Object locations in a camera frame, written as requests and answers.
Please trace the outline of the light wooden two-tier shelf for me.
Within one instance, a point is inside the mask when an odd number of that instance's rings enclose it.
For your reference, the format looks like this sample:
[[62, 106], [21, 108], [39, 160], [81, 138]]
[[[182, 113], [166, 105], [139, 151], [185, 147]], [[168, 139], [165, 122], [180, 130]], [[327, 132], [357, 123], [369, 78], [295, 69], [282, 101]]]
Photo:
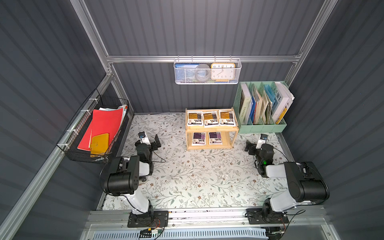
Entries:
[[[234, 118], [235, 125], [234, 126], [224, 126], [220, 125], [220, 111], [222, 112], [230, 112], [232, 113], [232, 116]], [[189, 126], [188, 125], [188, 119], [189, 119], [189, 113], [196, 113], [201, 112], [202, 113], [202, 125], [201, 126]], [[205, 127], [204, 125], [204, 114], [208, 112], [216, 112], [216, 115], [218, 117], [218, 126], [214, 127]], [[205, 110], [185, 110], [186, 114], [186, 120], [185, 120], [185, 127], [186, 127], [186, 146], [187, 150], [209, 150], [209, 149], [232, 149], [236, 140], [236, 137], [239, 133], [239, 124], [238, 120], [235, 114], [234, 108], [230, 109], [205, 109]], [[211, 144], [210, 143], [210, 134], [213, 132], [219, 132], [220, 137], [222, 140], [221, 144]], [[194, 133], [204, 133], [205, 134], [205, 144], [193, 144], [193, 137]]]

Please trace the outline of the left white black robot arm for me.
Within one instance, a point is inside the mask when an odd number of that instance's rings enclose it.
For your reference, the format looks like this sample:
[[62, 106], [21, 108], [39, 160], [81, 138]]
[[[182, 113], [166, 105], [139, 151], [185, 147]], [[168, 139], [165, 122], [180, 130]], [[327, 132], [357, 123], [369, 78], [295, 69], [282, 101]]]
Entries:
[[102, 185], [107, 195], [122, 197], [137, 217], [150, 217], [154, 214], [152, 204], [139, 191], [139, 180], [145, 180], [154, 171], [153, 153], [161, 147], [158, 135], [151, 142], [145, 132], [139, 133], [139, 140], [135, 142], [137, 154], [119, 157], [117, 172], [109, 174]]

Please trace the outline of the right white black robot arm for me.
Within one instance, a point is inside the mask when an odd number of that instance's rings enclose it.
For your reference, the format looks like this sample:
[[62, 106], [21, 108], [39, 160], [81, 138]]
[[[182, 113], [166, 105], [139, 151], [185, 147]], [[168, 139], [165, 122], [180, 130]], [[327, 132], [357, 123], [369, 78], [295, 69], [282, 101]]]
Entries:
[[272, 195], [263, 203], [258, 214], [265, 220], [283, 216], [288, 210], [301, 205], [319, 205], [330, 197], [330, 190], [312, 162], [284, 162], [273, 164], [275, 148], [270, 144], [246, 142], [245, 151], [255, 156], [255, 167], [263, 178], [285, 178], [288, 189]]

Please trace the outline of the purple coffee bag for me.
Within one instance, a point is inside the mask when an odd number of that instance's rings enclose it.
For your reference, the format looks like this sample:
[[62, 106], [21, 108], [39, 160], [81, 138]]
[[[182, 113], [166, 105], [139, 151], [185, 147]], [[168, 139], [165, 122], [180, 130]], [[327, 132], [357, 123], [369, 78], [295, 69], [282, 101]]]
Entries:
[[222, 140], [221, 132], [209, 132], [209, 144], [222, 145], [223, 140]]
[[195, 132], [192, 135], [192, 146], [205, 146], [206, 133]]

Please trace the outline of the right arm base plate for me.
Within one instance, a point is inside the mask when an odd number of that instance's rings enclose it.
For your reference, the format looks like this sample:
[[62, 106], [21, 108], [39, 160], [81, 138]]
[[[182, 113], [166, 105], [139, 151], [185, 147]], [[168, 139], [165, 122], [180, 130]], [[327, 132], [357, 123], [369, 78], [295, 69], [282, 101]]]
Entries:
[[250, 225], [288, 224], [289, 219], [283, 213], [268, 212], [262, 208], [246, 209], [245, 217]]

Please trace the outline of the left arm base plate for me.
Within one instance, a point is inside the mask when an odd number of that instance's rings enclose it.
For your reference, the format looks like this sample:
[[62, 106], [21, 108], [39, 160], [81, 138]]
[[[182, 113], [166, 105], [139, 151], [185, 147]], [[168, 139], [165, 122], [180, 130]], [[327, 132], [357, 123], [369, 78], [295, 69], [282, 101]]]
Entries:
[[154, 211], [146, 214], [135, 215], [130, 213], [127, 227], [128, 228], [164, 228], [168, 226], [169, 212]]

